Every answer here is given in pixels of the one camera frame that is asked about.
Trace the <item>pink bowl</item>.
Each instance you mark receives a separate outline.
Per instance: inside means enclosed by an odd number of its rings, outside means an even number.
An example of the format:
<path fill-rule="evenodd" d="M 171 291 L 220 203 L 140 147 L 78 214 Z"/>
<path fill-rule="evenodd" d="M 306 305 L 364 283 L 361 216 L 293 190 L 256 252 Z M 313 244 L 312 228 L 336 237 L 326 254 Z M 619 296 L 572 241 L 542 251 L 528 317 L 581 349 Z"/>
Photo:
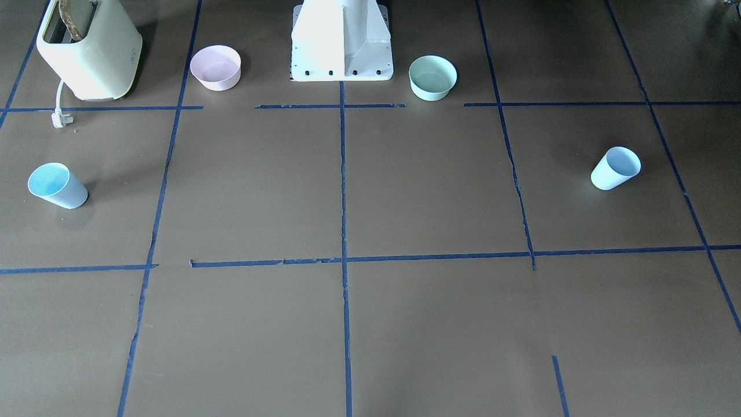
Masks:
<path fill-rule="evenodd" d="M 232 47 L 211 45 L 199 50 L 190 60 L 190 73 L 208 90 L 224 92 L 241 79 L 241 56 Z"/>

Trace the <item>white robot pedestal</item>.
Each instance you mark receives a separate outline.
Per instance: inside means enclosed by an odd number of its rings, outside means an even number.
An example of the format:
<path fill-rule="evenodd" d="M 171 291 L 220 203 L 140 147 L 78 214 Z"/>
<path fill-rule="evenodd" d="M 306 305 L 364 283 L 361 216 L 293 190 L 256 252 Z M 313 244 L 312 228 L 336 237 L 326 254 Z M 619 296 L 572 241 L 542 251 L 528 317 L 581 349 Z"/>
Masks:
<path fill-rule="evenodd" d="M 376 1 L 304 1 L 293 8 L 294 82 L 376 82 L 394 74 L 387 7 Z"/>

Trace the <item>mint green bowl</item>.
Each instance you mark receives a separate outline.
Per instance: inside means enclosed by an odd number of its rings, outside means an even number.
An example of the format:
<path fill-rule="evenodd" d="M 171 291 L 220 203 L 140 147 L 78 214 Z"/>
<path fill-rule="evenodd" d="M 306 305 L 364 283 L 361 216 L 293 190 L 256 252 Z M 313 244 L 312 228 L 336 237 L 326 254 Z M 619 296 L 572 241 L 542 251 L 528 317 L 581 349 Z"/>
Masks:
<path fill-rule="evenodd" d="M 417 98 L 436 102 L 445 98 L 455 87 L 458 72 L 453 63 L 442 56 L 416 58 L 409 67 L 409 82 Z"/>

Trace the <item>light blue cup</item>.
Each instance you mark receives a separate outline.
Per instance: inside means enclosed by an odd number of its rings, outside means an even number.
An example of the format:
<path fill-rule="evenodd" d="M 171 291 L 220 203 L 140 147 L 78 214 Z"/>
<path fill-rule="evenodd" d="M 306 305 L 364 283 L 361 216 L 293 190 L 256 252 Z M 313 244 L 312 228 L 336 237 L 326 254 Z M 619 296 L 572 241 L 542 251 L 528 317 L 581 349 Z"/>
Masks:
<path fill-rule="evenodd" d="M 637 176 L 640 171 L 641 160 L 635 152 L 614 146 L 596 164 L 590 181 L 598 189 L 608 191 Z"/>
<path fill-rule="evenodd" d="M 65 209 L 76 209 L 89 198 L 82 182 L 62 163 L 46 163 L 35 169 L 27 180 L 32 195 Z"/>

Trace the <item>toast slice in toaster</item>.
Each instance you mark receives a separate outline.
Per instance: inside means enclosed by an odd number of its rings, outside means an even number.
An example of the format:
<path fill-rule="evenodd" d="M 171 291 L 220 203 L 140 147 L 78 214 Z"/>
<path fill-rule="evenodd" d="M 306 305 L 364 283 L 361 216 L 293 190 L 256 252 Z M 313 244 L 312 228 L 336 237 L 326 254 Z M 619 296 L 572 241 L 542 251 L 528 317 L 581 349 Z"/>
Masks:
<path fill-rule="evenodd" d="M 58 1 L 58 12 L 74 42 L 81 41 L 85 34 L 84 20 L 91 8 L 88 1 Z"/>

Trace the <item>cream toaster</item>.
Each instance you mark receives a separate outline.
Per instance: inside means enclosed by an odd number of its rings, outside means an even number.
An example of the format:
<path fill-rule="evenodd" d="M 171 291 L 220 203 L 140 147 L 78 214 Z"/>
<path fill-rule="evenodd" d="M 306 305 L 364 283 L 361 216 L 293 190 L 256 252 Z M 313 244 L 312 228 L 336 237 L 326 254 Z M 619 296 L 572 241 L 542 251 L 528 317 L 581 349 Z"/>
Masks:
<path fill-rule="evenodd" d="M 58 3 L 46 8 L 35 40 L 39 54 L 80 100 L 124 97 L 138 71 L 142 37 L 121 2 L 88 2 L 89 25 L 79 41 L 68 31 Z"/>

